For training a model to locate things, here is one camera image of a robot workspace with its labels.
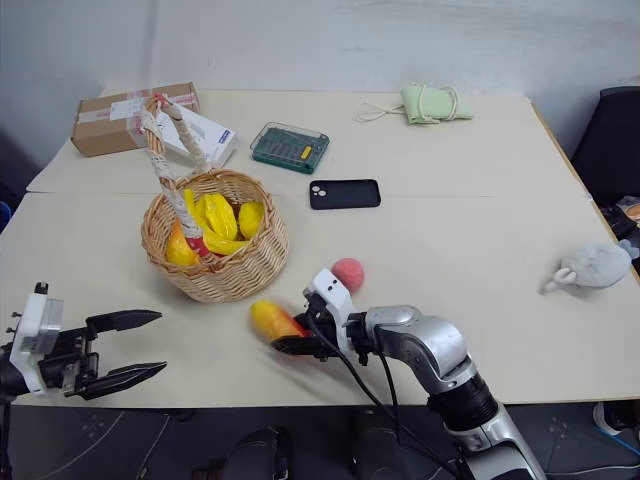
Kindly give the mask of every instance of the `smartphone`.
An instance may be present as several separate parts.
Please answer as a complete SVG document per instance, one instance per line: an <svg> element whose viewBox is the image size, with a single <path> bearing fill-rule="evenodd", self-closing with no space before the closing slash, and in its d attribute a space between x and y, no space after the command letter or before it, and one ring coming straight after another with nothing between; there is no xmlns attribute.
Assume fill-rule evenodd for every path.
<svg viewBox="0 0 640 480"><path fill-rule="evenodd" d="M309 201L314 210L367 208L380 205L375 180L314 180L309 184Z"/></svg>

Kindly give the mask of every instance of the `yellow fruit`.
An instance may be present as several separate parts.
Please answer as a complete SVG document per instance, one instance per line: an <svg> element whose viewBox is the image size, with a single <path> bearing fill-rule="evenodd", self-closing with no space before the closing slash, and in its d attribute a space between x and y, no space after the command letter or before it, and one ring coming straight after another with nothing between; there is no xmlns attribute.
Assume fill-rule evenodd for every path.
<svg viewBox="0 0 640 480"><path fill-rule="evenodd" d="M233 208L219 193L204 196L205 218L214 232L226 240L233 240L238 234L238 224Z"/></svg>
<svg viewBox="0 0 640 480"><path fill-rule="evenodd" d="M216 232L214 232L211 229L211 227L209 226L209 223L205 218L206 202L207 202L206 199L210 196L212 195L205 195L203 198L199 199L198 202L196 203L194 200L193 190L189 188L184 189L184 203L186 204L187 210L189 211L189 213L191 214L195 222L202 229L202 239L204 240L204 244L213 253L218 253L220 255L231 255L232 253L235 253L236 251L244 247L249 242L228 240L218 235Z"/></svg>
<svg viewBox="0 0 640 480"><path fill-rule="evenodd" d="M202 227L202 239L209 250L213 253L219 253L220 255L231 255L249 243L246 240L241 242L237 240L227 240L209 227Z"/></svg>
<svg viewBox="0 0 640 480"><path fill-rule="evenodd" d="M260 300L251 305L253 326L262 332L269 342L281 337L304 337L306 333L295 319L279 305L268 300Z"/></svg>
<svg viewBox="0 0 640 480"><path fill-rule="evenodd" d="M176 265L190 267L198 264L198 254L191 250L187 240L182 234L180 222L176 220L169 234L169 243L167 244L167 260Z"/></svg>
<svg viewBox="0 0 640 480"><path fill-rule="evenodd" d="M244 238L247 240L253 238L260 228L263 216L264 205L262 205L262 203L247 202L240 206L238 223L240 224L240 231L242 232L242 235L244 235Z"/></svg>

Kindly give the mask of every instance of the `white table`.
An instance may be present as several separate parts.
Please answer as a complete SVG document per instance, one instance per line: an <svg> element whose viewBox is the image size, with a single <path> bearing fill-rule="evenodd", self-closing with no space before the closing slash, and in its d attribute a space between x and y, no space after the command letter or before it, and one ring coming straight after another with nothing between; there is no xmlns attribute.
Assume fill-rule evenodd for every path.
<svg viewBox="0 0 640 480"><path fill-rule="evenodd" d="M238 133L240 144L227 167L260 179L273 194L305 195L313 179L375 178L383 198L584 195L525 97L471 97L473 120L437 126L408 126L400 115L354 121L364 102L397 104L400 97L394 94L201 91L199 98L204 115ZM329 136L329 149L314 175L250 158L251 141L273 121ZM190 171L184 157L170 158L177 175ZM144 151L85 158L70 141L28 190L160 192Z"/></svg>
<svg viewBox="0 0 640 480"><path fill-rule="evenodd" d="M248 318L249 305L260 298L299 311L301 290L312 275L348 255L361 259L367 272L354 298L358 306L406 303L450 319L505 402L640 396L640 363L634 361L640 295L632 275L587 299L536 293L563 251L608 239L583 199L558 204L544 198L517 203L387 198L377 209L316 212L298 196L278 196L291 237L286 267L254 297L212 306L190 300L147 263L139 226L152 197L28 194L0 237L3 330L38 280L49 282L51 295L65 300L65 328L81 326L89 315L126 308L164 314L143 328L100 336L96 349L103 371L145 361L169 365L151 380L93 405L366 403L338 361L323 364L272 351ZM79 235L80 228L88 234ZM326 241L319 231L334 232L333 238ZM367 231L376 237L368 238ZM411 372L397 362L393 367L401 401L424 402ZM372 359L361 371L386 398L378 362ZM50 403L30 396L18 401ZM85 405L81 399L53 403Z"/></svg>
<svg viewBox="0 0 640 480"><path fill-rule="evenodd" d="M164 314L143 328L101 335L96 349L103 372L160 360L168 367L90 405L367 403L337 361L284 356L249 326L253 301L271 299L297 313L309 279L345 256L359 258L366 269L365 286L354 298L359 307L405 303L450 319L504 402L640 396L640 288L634 275L586 298L537 294L561 254L585 243L611 241L611 232L526 99L478 97L478 117L471 122L408 128L400 118L364 125L347 119L371 94L200 96L203 111L218 105L217 111L225 113L214 118L236 128L245 140L229 166L249 172L275 193L288 226L288 263L263 292L233 304L202 305L148 264L139 228L157 187L142 152L86 159L66 145L31 185L57 193L28 194L0 236L3 330L12 322L10 313L23 307L41 280L50 283L52 296L65 300L65 328L81 326L89 315L127 308ZM378 95L376 101L392 98ZM230 108L233 104L253 106L259 118L246 111L241 116ZM328 133L332 150L315 177L377 178L382 205L312 211L306 194L310 177L248 159L246 143L270 120ZM369 160L385 158L380 152L391 152L391 145L404 148L393 162ZM435 150L449 156L415 160L419 152ZM424 403L426 395L408 368L392 362L392 369L400 400ZM387 398L378 362L360 370ZM88 405L58 397L24 396L18 402Z"/></svg>

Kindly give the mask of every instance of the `pink ball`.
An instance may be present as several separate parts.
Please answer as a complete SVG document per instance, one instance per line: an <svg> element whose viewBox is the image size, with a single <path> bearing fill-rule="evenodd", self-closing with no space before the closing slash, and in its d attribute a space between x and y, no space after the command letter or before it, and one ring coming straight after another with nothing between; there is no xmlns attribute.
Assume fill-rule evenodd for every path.
<svg viewBox="0 0 640 480"><path fill-rule="evenodd" d="M343 258L331 267L333 273L351 294L356 293L364 282L364 270L359 261L354 258Z"/></svg>

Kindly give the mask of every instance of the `orange object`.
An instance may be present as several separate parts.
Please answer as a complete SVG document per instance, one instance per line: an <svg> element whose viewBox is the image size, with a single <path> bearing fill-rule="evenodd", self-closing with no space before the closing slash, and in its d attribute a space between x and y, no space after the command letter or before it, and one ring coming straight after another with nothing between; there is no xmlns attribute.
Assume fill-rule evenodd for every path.
<svg viewBox="0 0 640 480"><path fill-rule="evenodd" d="M173 222L171 233L169 234L169 242L167 243L167 260L176 265L190 267L198 265L198 254L191 250L180 227L180 222L176 219Z"/></svg>
<svg viewBox="0 0 640 480"><path fill-rule="evenodd" d="M267 337L269 342L287 336L306 337L305 330L289 313L268 300L251 305L253 326Z"/></svg>

